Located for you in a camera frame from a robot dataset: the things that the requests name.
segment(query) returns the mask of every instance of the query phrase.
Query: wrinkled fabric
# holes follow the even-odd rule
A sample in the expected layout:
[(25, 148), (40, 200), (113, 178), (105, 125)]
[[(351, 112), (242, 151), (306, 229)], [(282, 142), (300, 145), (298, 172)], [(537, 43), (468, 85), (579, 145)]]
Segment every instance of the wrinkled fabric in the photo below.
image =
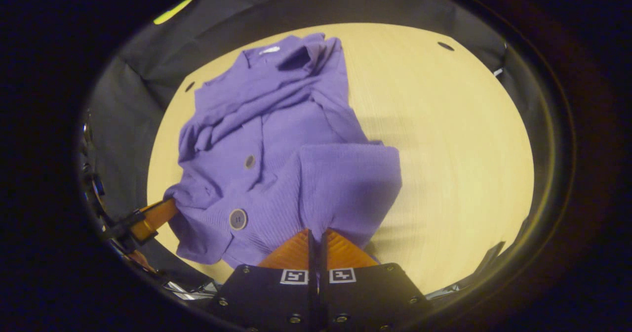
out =
[[(368, 244), (401, 188), (399, 152), (363, 133), (339, 39), (242, 51), (195, 96), (180, 132), (183, 176), (164, 194), (180, 210), (169, 222), (179, 256), (256, 265), (305, 228), (316, 241), (332, 228)], [(240, 230), (229, 222), (237, 208), (248, 219)]]

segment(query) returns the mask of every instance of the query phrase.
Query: gray button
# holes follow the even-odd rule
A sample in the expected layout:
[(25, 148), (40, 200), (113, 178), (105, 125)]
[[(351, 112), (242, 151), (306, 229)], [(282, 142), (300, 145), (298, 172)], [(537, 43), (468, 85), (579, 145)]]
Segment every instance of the gray button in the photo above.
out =
[(253, 166), (255, 166), (255, 156), (248, 156), (248, 158), (246, 158), (246, 161), (243, 163), (243, 166), (246, 168), (252, 168)]
[(231, 224), (231, 228), (235, 231), (239, 231), (246, 227), (246, 223), (248, 223), (248, 215), (246, 212), (240, 208), (233, 210), (231, 215), (228, 217), (228, 222)]

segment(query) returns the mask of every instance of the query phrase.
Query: light wood surface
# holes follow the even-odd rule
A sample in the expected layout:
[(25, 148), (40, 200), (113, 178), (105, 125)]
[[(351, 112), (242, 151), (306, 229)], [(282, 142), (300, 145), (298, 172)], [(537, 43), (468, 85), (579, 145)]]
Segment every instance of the light wood surface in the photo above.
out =
[[(195, 111), (194, 90), (226, 71), (244, 49), (315, 32), (342, 40), (350, 105), (366, 136), (399, 149), (403, 186), (367, 247), (370, 253), (382, 263), (398, 263), (422, 293), (431, 293), (471, 274), (500, 241), (512, 244), (533, 193), (530, 144), (512, 100), (450, 37), (388, 24), (328, 24), (282, 33), (191, 73), (156, 136), (149, 203), (180, 181), (178, 134)], [(168, 225), (157, 239), (176, 251), (178, 240)], [(232, 272), (224, 262), (184, 261), (220, 282)]]

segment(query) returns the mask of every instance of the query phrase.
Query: purple shirt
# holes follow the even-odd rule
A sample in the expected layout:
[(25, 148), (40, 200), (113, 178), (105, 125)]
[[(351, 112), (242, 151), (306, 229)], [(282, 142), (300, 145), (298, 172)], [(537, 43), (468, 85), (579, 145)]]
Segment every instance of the purple shirt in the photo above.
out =
[[(177, 254), (259, 264), (304, 228), (368, 244), (401, 188), (399, 152), (368, 141), (348, 104), (339, 39), (290, 36), (245, 50), (196, 91), (167, 189)], [(246, 213), (235, 230), (233, 210)]]

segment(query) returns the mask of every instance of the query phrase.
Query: shirt button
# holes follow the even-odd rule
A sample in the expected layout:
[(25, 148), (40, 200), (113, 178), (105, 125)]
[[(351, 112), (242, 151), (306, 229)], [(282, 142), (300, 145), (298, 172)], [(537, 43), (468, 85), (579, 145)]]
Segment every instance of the shirt button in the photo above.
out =
[(248, 156), (246, 161), (243, 163), (243, 166), (246, 168), (252, 168), (255, 166), (255, 156)]
[(248, 215), (246, 212), (240, 208), (233, 210), (231, 214), (228, 216), (228, 222), (235, 231), (239, 231), (246, 227), (246, 223), (248, 223)]

